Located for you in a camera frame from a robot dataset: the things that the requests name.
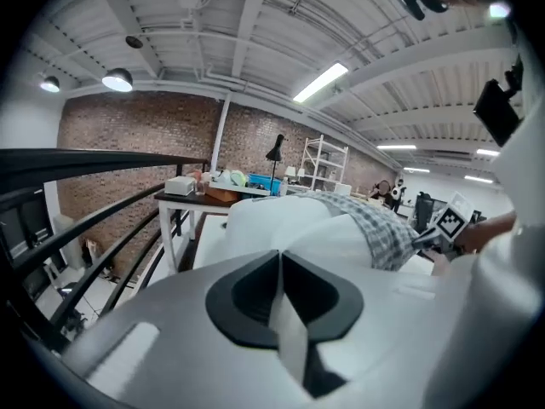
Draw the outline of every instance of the human arm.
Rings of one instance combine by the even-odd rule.
[[[510,232],[516,219],[517,215],[513,210],[505,215],[469,225],[456,238],[455,244],[466,253],[480,252],[492,238]]]

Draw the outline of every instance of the white vertical pipe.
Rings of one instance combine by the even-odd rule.
[[[223,109],[221,109],[220,123],[218,124],[218,131],[215,134],[214,150],[212,151],[212,162],[210,163],[210,172],[213,173],[216,170],[218,164],[218,154],[220,153],[221,137],[223,136],[223,128],[225,127],[225,119],[227,118],[227,111],[231,104],[232,91],[229,91],[223,101]]]

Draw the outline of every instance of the checkered fabric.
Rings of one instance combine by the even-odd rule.
[[[391,210],[335,193],[309,192],[296,195],[319,200],[350,215],[367,240],[373,256],[373,268],[398,271],[416,253],[412,240],[418,237],[418,233],[401,222]]]

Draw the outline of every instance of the table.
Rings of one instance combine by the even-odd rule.
[[[195,210],[214,214],[228,214],[229,208],[237,203],[236,201],[221,201],[209,195],[167,194],[164,191],[155,194],[159,204],[159,223],[161,225],[161,237],[163,238],[164,255],[169,264],[170,272],[176,273],[175,253],[170,235],[169,210],[189,211],[189,239],[195,239]]]

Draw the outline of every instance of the white table leg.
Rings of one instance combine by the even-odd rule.
[[[189,211],[189,239],[195,240],[195,211]]]
[[[169,264],[169,272],[175,274],[176,266],[174,246],[172,245],[172,237],[170,236],[169,208],[162,201],[159,201],[159,223],[161,225],[161,237],[163,238],[164,257]]]

